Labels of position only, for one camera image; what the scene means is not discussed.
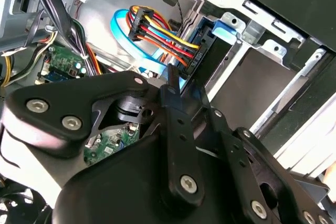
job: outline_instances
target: black wire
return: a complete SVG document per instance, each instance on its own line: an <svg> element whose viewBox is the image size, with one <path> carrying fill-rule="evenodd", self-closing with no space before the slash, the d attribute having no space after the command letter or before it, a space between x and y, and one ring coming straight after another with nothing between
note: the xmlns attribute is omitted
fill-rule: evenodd
<svg viewBox="0 0 336 224"><path fill-rule="evenodd" d="M85 43L85 32L72 21L66 12L62 0L40 0L46 13L54 23L64 40L78 54L87 56ZM98 72L92 62L92 59L85 59L86 66L90 75L97 75Z"/></svg>
<svg viewBox="0 0 336 224"><path fill-rule="evenodd" d="M42 18L42 15L44 13L44 9L40 10L37 15L34 18L34 21L29 29L29 33L26 39L26 42L24 43L23 47L29 46L31 43L33 43L34 37L36 35L37 29L40 25L40 21Z"/></svg>
<svg viewBox="0 0 336 224"><path fill-rule="evenodd" d="M23 76L27 71L29 71L29 69L30 69L30 68L32 67L32 65L34 64L34 61L35 61L35 59L36 59L36 57L37 57L38 52L39 52L42 48L44 48L45 46L46 46L46 45L41 45L41 46L36 47L36 49L35 49L34 52L33 52L32 57L31 57L31 59L30 59L30 61L29 61L29 63L28 63L28 65L27 65L21 72L19 72L19 73L17 73L16 75L12 76L12 77L9 79L9 81L16 80L17 78Z"/></svg>
<svg viewBox="0 0 336 224"><path fill-rule="evenodd" d="M15 56L15 55L11 55L11 56L10 56L10 60L11 60L11 61L10 61L10 62L11 62L11 63L10 63L10 70L11 70L11 71L13 70L13 68L14 68L14 64L15 64L15 58L14 58L14 56Z"/></svg>
<svg viewBox="0 0 336 224"><path fill-rule="evenodd" d="M180 18L181 18L181 27L180 27L180 31L182 32L183 31L183 12L182 12L182 8L181 8L181 5L180 5L180 1L177 1L177 6L178 6L178 10L180 11Z"/></svg>

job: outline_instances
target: red wire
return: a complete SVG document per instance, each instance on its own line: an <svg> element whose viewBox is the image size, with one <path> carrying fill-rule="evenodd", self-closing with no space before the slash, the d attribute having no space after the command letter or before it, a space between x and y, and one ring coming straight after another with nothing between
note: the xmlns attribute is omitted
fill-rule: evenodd
<svg viewBox="0 0 336 224"><path fill-rule="evenodd" d="M182 50L181 48L173 46L172 44L170 44L169 42L165 41L163 38L159 37L158 35L156 35L152 31L150 31L146 27L141 26L141 29L145 30L147 33L149 33L150 35L154 36L157 40L159 40L160 42L164 43L166 46L169 46L170 48L173 48L175 51L178 51L178 52L180 52L180 53L188 56L189 58L193 58L194 57L192 54L190 54L190 53Z"/></svg>
<svg viewBox="0 0 336 224"><path fill-rule="evenodd" d="M160 15L154 13L154 17L157 18L166 27L166 29L169 30L169 25L166 23L166 21L164 21L164 19Z"/></svg>

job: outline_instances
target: yellow wire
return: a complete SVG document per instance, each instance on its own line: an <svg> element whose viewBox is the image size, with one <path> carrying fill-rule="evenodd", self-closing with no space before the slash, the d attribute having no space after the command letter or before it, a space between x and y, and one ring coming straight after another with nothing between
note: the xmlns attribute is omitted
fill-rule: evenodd
<svg viewBox="0 0 336 224"><path fill-rule="evenodd" d="M161 16L161 18L167 23L169 30L170 30L170 31L173 30L172 27L169 25L168 21L167 21L167 20L164 18L164 16L163 16L161 13L159 13L157 10L155 10L155 9L152 8L152 7L148 7L148 6L142 6L142 7L145 7L145 8L148 8L148 9L150 9L150 10L155 11L155 12L156 12L159 16ZM133 9L136 10L136 11L138 11L139 8L140 8L140 6L135 6Z"/></svg>
<svg viewBox="0 0 336 224"><path fill-rule="evenodd" d="M9 56L5 57L5 62L6 62L6 75L5 75L4 82L1 84L1 87L4 87L7 84L7 82L10 79L10 75L11 75L11 63L10 63Z"/></svg>
<svg viewBox="0 0 336 224"><path fill-rule="evenodd" d="M184 44L184 45L186 45L186 46L188 46L188 47L191 47L191 48L196 48L196 49L199 48L199 46L194 45L194 44L190 44L189 42L184 41L184 40L178 38L177 36L171 34L170 32L168 32L167 30L163 29L162 27L157 26L157 25L150 19L150 17L145 16L145 19L147 19L148 22L149 22L152 26L154 26L157 30L163 32L164 34L167 34L168 36L171 36L172 38L176 39L178 42L180 42L180 43L182 43L182 44Z"/></svg>

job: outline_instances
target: blue plastic tab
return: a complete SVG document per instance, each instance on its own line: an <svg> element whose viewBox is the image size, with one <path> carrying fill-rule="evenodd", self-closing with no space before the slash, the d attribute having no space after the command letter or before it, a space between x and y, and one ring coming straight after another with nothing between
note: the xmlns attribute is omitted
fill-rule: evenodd
<svg viewBox="0 0 336 224"><path fill-rule="evenodd" d="M237 41L237 31L224 24L220 20L215 22L215 26L212 29L212 34L229 43L230 45L233 45Z"/></svg>

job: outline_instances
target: orange wire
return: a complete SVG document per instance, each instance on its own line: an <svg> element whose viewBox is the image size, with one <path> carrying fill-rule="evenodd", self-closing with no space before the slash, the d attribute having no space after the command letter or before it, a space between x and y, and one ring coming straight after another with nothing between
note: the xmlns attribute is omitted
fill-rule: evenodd
<svg viewBox="0 0 336 224"><path fill-rule="evenodd" d="M91 47L89 46L88 43L86 43L86 46L87 46L87 48L88 48L88 50L89 50L89 53L90 53L91 56L92 56L93 63L94 63L94 65L96 66L96 69L97 69L98 73L99 73L99 74L102 74L102 72L101 72L101 70L100 70L100 67L99 67L99 64L98 64L98 60L97 60L96 57L95 57L95 53L92 51L92 49L91 49Z"/></svg>
<svg viewBox="0 0 336 224"><path fill-rule="evenodd" d="M165 52L169 53L170 55L174 56L180 63L182 63L185 67L187 67L187 63L185 63L185 61L183 59L181 59L178 55L174 54L173 52L169 51L168 49L162 47L160 44L152 41L151 39L148 39L148 38L145 38L143 36L139 36L138 35L138 38L139 39L142 39L142 40L145 40L149 43L152 43L153 45L157 46L158 48L161 48L162 50L164 50Z"/></svg>

